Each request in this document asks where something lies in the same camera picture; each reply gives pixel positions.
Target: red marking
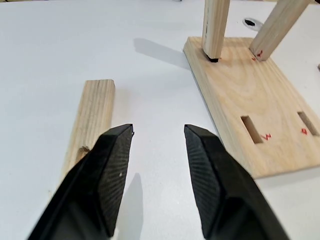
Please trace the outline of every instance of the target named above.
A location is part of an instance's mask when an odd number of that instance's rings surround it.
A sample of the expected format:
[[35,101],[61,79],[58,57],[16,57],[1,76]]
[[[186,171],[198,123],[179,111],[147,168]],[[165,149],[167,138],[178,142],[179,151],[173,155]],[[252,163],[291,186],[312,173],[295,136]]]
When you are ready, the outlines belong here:
[[305,134],[305,135],[308,135],[308,132],[307,132],[307,130],[306,130],[305,128],[301,128],[301,132],[302,132],[303,134]]
[[265,136],[261,135],[261,137],[268,141],[269,138],[271,138],[271,134],[270,133],[269,134],[265,134]]
[[260,53],[258,53],[256,56],[260,58],[262,53],[263,51],[261,50]]

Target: small hole in wood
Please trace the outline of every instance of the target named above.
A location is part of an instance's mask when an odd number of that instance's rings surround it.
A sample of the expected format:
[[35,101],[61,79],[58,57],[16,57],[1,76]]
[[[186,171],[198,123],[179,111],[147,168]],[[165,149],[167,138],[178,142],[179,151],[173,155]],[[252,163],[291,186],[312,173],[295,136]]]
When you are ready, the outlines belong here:
[[252,141],[254,142],[254,144],[262,144],[263,140],[261,139],[261,137],[260,137],[254,123],[252,122],[251,118],[249,116],[242,116],[241,120],[242,120],[246,130],[250,134],[250,137],[252,138]]
[[306,128],[309,130],[309,132],[313,136],[319,137],[319,132],[317,131],[317,129],[315,128],[313,123],[310,121],[310,119],[308,118],[306,113],[304,111],[298,111],[297,113],[298,113],[299,117],[301,118],[302,122],[305,124]]
[[248,20],[248,19],[245,19],[244,22],[245,22],[246,24],[248,24],[249,26],[255,26],[255,25],[256,25],[253,21]]
[[90,152],[90,149],[87,146],[80,147],[76,153],[75,163],[77,164],[81,159],[83,159],[88,152]]

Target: wooden block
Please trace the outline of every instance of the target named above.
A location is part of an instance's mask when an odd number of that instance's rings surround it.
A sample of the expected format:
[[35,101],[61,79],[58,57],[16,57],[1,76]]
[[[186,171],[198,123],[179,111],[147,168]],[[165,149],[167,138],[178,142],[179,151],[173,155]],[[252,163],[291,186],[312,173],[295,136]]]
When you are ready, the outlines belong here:
[[211,59],[218,59],[224,42],[230,0],[205,0],[202,48]]
[[62,169],[62,179],[111,126],[115,98],[113,80],[86,81]]
[[259,61],[270,57],[310,2],[311,0],[277,2],[249,47]]
[[225,38],[218,63],[201,37],[184,52],[228,152],[254,178],[320,165],[320,120],[268,59],[259,62],[251,38]]

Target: rectangular slot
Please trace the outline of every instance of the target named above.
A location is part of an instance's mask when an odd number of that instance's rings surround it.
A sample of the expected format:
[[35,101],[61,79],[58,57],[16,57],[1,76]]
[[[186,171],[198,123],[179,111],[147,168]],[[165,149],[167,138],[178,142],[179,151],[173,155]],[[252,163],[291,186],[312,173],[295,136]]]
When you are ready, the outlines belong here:
[[262,144],[263,141],[255,128],[254,123],[252,122],[251,118],[249,116],[242,116],[241,120],[243,124],[245,125],[246,130],[250,134],[250,137],[252,138],[252,141],[254,144]]
[[319,137],[319,132],[315,128],[315,126],[312,124],[308,116],[304,111],[298,111],[297,112],[299,117],[301,118],[302,122],[305,124],[306,128],[309,130],[309,132],[312,134],[312,136]]

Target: wooden stick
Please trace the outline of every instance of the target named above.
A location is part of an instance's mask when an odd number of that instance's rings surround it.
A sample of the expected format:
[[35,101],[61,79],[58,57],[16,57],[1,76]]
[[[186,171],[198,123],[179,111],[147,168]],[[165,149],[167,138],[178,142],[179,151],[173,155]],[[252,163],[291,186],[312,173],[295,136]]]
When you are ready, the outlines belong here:
[[213,62],[221,55],[229,5],[230,0],[205,0],[202,48]]
[[86,81],[62,168],[62,179],[111,126],[115,84],[113,80]]
[[311,0],[279,0],[249,49],[259,61],[267,60],[304,12]]

